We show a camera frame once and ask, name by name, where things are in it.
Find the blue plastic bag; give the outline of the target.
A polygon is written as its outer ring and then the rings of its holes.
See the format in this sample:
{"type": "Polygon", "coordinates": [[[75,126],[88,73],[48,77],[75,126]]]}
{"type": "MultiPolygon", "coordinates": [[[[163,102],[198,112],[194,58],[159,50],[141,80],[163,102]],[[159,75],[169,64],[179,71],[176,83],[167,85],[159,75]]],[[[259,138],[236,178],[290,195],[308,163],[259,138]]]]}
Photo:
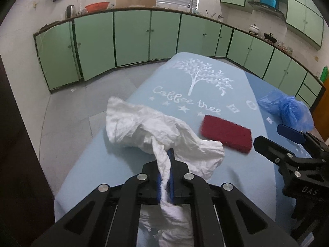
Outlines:
{"type": "Polygon", "coordinates": [[[286,126],[302,132],[313,129],[314,122],[309,108],[294,96],[276,89],[257,102],[266,112],[278,116],[286,126]]]}

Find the white tissue paper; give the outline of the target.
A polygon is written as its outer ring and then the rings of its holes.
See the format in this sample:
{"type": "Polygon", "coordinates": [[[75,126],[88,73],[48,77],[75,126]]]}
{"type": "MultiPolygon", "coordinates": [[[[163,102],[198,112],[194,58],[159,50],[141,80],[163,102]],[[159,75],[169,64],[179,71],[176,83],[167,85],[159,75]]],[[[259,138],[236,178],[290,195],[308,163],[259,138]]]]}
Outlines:
{"type": "Polygon", "coordinates": [[[137,147],[153,154],[161,176],[161,198],[157,206],[143,206],[140,223],[155,229],[160,246],[193,246],[189,206],[175,206],[169,201],[167,184],[171,162],[167,151],[185,162],[189,171],[209,180],[224,159],[221,142],[200,139],[182,120],[144,105],[129,104],[110,97],[107,104],[106,131],[110,143],[137,147]]]}

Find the green lower kitchen cabinets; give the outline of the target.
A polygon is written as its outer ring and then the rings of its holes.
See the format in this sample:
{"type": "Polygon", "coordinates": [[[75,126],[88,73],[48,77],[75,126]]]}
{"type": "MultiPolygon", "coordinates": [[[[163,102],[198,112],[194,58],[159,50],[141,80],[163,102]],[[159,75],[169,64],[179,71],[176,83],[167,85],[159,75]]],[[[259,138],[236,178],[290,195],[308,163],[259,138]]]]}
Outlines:
{"type": "Polygon", "coordinates": [[[228,59],[315,108],[326,89],[299,61],[247,32],[159,9],[105,11],[47,25],[34,34],[50,90],[110,69],[167,60],[179,52],[228,59]]]}

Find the chrome kitchen faucet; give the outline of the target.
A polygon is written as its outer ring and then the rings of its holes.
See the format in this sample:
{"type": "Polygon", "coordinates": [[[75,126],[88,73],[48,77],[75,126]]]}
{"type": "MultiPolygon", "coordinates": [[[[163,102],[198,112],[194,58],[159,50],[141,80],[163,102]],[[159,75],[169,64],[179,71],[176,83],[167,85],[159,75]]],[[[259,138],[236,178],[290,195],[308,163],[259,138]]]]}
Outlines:
{"type": "Polygon", "coordinates": [[[189,1],[188,8],[189,8],[189,13],[190,14],[193,14],[193,0],[190,0],[189,1]]]}

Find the dark red scouring pad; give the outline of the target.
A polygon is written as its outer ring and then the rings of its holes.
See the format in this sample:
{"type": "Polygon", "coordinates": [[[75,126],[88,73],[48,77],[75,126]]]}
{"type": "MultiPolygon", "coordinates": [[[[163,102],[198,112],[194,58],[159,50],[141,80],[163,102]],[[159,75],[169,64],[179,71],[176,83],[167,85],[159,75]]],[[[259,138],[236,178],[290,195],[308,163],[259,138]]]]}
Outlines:
{"type": "Polygon", "coordinates": [[[204,116],[200,132],[203,137],[241,153],[248,154],[252,149],[251,130],[222,118],[204,116]]]}

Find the green thermos flask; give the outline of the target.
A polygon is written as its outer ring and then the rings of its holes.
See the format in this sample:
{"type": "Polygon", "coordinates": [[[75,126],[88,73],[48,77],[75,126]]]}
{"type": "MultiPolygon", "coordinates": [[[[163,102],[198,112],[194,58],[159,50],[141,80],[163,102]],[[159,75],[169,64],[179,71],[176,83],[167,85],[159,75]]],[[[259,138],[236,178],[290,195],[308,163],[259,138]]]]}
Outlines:
{"type": "Polygon", "coordinates": [[[324,83],[327,80],[328,74],[329,74],[328,66],[325,66],[320,76],[320,80],[322,81],[322,83],[324,83]]]}

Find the black wok pan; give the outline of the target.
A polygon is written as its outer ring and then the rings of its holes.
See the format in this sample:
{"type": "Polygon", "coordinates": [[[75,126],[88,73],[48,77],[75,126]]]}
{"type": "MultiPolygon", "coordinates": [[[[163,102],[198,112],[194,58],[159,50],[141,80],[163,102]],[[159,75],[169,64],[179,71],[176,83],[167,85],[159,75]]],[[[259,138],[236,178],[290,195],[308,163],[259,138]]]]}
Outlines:
{"type": "Polygon", "coordinates": [[[271,42],[272,44],[275,44],[277,42],[277,39],[273,37],[272,33],[270,33],[270,34],[264,33],[264,39],[266,41],[271,42]]]}

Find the white cooking pot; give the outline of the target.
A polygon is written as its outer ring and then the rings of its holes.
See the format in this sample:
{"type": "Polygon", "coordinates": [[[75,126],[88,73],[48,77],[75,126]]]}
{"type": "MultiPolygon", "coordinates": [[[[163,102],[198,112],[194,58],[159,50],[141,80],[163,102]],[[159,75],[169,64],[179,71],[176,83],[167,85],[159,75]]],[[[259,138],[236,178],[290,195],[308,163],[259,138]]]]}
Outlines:
{"type": "Polygon", "coordinates": [[[248,32],[253,33],[255,35],[259,35],[260,28],[256,24],[250,24],[248,32]]]}

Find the black range hood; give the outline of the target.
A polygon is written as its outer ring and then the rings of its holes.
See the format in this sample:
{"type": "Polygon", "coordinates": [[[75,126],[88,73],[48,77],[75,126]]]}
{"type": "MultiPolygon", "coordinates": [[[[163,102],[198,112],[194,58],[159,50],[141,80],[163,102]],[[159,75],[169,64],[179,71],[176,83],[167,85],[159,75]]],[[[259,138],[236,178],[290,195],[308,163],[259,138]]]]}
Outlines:
{"type": "Polygon", "coordinates": [[[255,1],[248,1],[248,3],[252,6],[253,10],[265,12],[270,15],[276,16],[279,19],[285,21],[285,15],[280,10],[276,9],[275,7],[269,6],[267,4],[255,1]]]}

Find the orange plastic basin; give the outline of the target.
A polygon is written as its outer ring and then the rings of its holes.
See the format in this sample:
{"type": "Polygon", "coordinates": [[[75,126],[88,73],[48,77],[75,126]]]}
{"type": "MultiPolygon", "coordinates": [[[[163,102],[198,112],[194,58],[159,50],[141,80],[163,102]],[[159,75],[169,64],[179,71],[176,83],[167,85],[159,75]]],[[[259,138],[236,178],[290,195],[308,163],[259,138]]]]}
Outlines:
{"type": "Polygon", "coordinates": [[[85,6],[88,13],[106,10],[109,6],[109,2],[98,2],[85,6]]]}

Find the steel electric kettle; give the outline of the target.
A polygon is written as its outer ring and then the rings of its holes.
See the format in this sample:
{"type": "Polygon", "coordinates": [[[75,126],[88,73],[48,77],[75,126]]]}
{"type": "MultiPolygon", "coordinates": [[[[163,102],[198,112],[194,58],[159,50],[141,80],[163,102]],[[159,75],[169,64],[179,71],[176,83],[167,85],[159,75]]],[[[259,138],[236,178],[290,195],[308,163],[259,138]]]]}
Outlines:
{"type": "Polygon", "coordinates": [[[68,5],[65,11],[65,19],[70,19],[76,15],[76,10],[74,5],[68,5]]]}

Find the green upper wall cabinets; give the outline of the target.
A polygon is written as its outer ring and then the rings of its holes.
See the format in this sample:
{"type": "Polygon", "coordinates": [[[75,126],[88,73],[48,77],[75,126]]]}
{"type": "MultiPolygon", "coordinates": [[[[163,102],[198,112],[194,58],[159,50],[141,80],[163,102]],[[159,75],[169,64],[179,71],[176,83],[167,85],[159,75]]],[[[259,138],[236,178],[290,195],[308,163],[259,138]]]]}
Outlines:
{"type": "Polygon", "coordinates": [[[323,41],[324,18],[313,0],[220,0],[220,2],[252,13],[262,11],[288,25],[314,48],[323,41]]]}

